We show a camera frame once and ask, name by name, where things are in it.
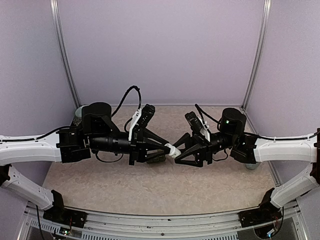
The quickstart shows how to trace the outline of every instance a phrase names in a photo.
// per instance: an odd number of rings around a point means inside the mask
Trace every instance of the vertical metal post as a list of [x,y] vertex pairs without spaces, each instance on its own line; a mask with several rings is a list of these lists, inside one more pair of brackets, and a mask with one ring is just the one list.
[[263,14],[262,14],[262,20],[261,20],[261,26],[260,26],[258,45],[257,45],[255,56],[254,56],[254,62],[253,62],[253,66],[252,66],[252,70],[251,70],[251,74],[250,74],[249,84],[246,89],[245,97],[244,97],[244,100],[242,103],[242,108],[244,110],[246,110],[248,107],[248,103],[249,103],[250,97],[252,95],[252,91],[254,89],[254,84],[256,81],[257,72],[258,72],[258,68],[259,68],[259,64],[260,64],[260,59],[262,56],[264,41],[265,41],[265,37],[266,37],[270,9],[271,9],[271,0],[264,0],[264,7],[263,7]]
[[79,108],[81,106],[81,103],[78,97],[77,89],[71,74],[70,64],[68,61],[67,51],[66,51],[65,42],[64,42],[64,36],[62,32],[62,27],[61,27],[60,15],[59,15],[58,0],[50,0],[50,3],[51,3],[53,22],[56,30],[56,36],[59,43],[59,49],[62,57],[62,62],[63,62],[67,82],[69,85],[69,89],[71,92],[74,105],[76,108]]

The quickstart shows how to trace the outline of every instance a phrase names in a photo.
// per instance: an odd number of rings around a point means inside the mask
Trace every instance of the marbled table surface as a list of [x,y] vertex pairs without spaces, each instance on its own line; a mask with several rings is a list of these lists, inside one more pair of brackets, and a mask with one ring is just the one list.
[[[214,118],[223,107],[203,107]],[[123,130],[136,107],[124,106],[112,118]],[[191,132],[185,114],[194,106],[156,106],[148,129],[174,143]],[[216,124],[208,119],[212,132]],[[118,157],[100,152],[105,161]],[[222,158],[218,153],[215,158]],[[265,192],[274,187],[268,164],[256,170],[232,158],[204,163],[204,167],[178,165],[170,157],[165,162],[128,164],[128,156],[115,163],[95,159],[76,163],[53,163],[44,186],[60,192],[66,206],[106,213],[134,215],[191,215],[232,211],[257,206]]]

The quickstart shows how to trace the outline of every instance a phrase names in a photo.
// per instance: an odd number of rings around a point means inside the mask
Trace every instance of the robotic arm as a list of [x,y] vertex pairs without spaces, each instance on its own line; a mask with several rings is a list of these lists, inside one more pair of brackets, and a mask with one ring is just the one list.
[[172,152],[173,147],[168,141],[147,129],[155,113],[154,106],[147,104],[134,113],[128,133],[120,131],[112,122],[111,111],[109,104],[96,102],[82,108],[78,126],[61,127],[45,135],[24,139],[0,135],[0,186],[39,206],[44,210],[43,218],[83,228],[85,212],[65,208],[60,193],[35,184],[11,164],[37,161],[74,163],[89,159],[91,152],[104,151],[129,154],[129,164],[134,165]]
[[[256,164],[266,161],[305,161],[310,164],[297,176],[285,184],[272,188],[263,197],[259,208],[239,213],[242,227],[258,225],[276,218],[286,203],[308,193],[320,185],[320,128],[317,133],[306,136],[269,138],[244,132],[246,116],[235,108],[226,108],[220,121],[218,132],[210,133],[205,122],[194,112],[185,115],[191,126],[192,136],[183,135],[175,144],[181,149],[181,155],[175,163],[203,167],[213,162],[213,155],[219,151],[231,149],[230,156],[244,164]],[[185,160],[193,155],[194,160]]]

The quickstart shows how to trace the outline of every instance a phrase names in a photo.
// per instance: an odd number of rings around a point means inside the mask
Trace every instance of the wall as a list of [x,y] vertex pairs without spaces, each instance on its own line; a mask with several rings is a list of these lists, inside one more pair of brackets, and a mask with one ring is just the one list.
[[[68,125],[74,105],[48,0],[0,1],[0,135],[46,133]],[[48,162],[15,165],[42,184]],[[17,239],[27,201],[0,188],[1,239]]]
[[[320,127],[320,2],[273,0],[248,114],[262,135],[297,136]],[[276,162],[283,182],[303,162]],[[320,189],[298,199],[311,239],[320,235]]]
[[[144,103],[240,106],[263,6],[263,0],[59,1],[81,102],[117,105],[138,85]],[[125,103],[136,104],[136,93]]]

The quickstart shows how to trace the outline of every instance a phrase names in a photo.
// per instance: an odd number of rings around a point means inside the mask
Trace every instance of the metal frame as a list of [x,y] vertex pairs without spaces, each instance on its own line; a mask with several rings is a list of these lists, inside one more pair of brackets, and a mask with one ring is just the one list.
[[[89,211],[84,228],[73,227],[74,236],[69,239],[78,240],[235,240],[238,232],[258,228],[268,223],[242,228],[238,213],[240,210],[182,216],[147,216],[103,213]],[[305,225],[297,202],[292,201],[285,206],[285,219],[292,218],[297,228],[299,240],[308,240]],[[51,222],[40,217],[42,230],[57,232],[60,227],[69,226]],[[18,240],[25,240],[30,227],[38,228],[37,211],[29,203],[24,215]]]
[[71,92],[73,103],[76,108],[79,108],[79,107],[81,107],[81,103],[80,103],[80,100],[78,97],[78,93],[77,93],[74,79],[71,74],[70,64],[69,64],[66,46],[65,46],[65,42],[64,42],[64,35],[62,32],[62,27],[61,27],[58,0],[50,0],[50,3],[51,3],[50,5],[51,5],[53,22],[54,22],[55,31],[56,31],[56,37],[57,37],[58,43],[59,43],[59,50],[61,53],[61,58],[62,58],[64,70],[65,70],[66,79],[67,79],[67,82],[69,85],[69,89]]
[[259,33],[259,39],[258,39],[258,45],[256,48],[254,61],[253,61],[253,67],[250,74],[250,80],[249,84],[244,96],[244,100],[242,103],[243,109],[247,109],[250,97],[252,95],[252,91],[254,89],[254,84],[256,82],[257,78],[257,72],[260,64],[260,59],[262,56],[262,51],[264,47],[266,32],[267,32],[267,26],[269,21],[269,15],[270,15],[270,9],[271,9],[271,0],[264,0],[264,7],[263,7],[263,14],[262,14],[262,20],[261,20],[261,26],[260,26],[260,33]]

